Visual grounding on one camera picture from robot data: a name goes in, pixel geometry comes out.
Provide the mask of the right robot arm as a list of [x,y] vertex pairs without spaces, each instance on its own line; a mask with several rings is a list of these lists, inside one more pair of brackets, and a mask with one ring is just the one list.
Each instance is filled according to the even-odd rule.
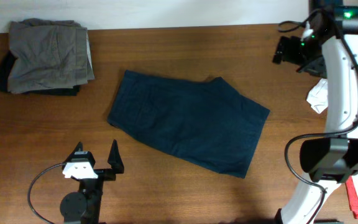
[[295,22],[301,37],[283,30],[274,63],[290,62],[328,81],[328,113],[323,133],[302,134],[303,173],[275,222],[313,223],[326,199],[358,174],[358,6],[342,1],[310,1],[309,16]]

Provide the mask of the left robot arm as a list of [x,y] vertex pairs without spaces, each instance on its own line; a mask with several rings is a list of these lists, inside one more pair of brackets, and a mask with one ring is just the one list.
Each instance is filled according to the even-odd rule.
[[99,224],[104,183],[115,181],[118,174],[124,173],[117,141],[112,142],[107,162],[110,168],[95,169],[92,153],[85,151],[81,142],[65,159],[63,175],[77,181],[79,188],[67,194],[60,203],[64,223]]

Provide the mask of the navy blue shorts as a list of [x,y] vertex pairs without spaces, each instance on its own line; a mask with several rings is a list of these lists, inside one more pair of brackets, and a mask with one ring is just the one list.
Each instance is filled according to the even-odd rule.
[[127,70],[107,121],[161,152],[244,178],[269,113],[221,77],[191,82]]

